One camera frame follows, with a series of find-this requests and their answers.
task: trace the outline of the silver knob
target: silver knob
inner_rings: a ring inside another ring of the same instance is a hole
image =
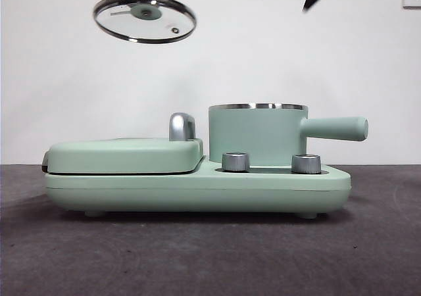
[[[244,172],[250,169],[248,153],[224,153],[222,155],[222,169],[230,172]]]
[[[186,113],[174,113],[170,118],[170,141],[196,138],[195,119]]]
[[[320,156],[318,155],[294,155],[292,156],[291,171],[302,174],[322,173]]]

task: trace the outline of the rubber foot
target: rubber foot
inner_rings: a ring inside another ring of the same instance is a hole
[[[85,212],[86,217],[102,217],[106,215],[106,212],[96,211],[96,210],[87,210]]]
[[[295,213],[295,215],[299,218],[304,218],[304,219],[315,219],[317,217],[316,212],[297,212]]]

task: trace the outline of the pot handle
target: pot handle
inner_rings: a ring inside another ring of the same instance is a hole
[[[363,141],[368,136],[368,121],[361,116],[303,119],[301,134],[306,137]]]

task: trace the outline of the silver handle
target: silver handle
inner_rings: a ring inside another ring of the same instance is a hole
[[[196,138],[195,119],[187,113],[174,113],[170,117],[170,141]]]

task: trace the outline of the glass lid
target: glass lid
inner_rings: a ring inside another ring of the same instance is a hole
[[[172,43],[196,27],[193,12],[175,0],[102,0],[93,17],[106,33],[135,43]]]

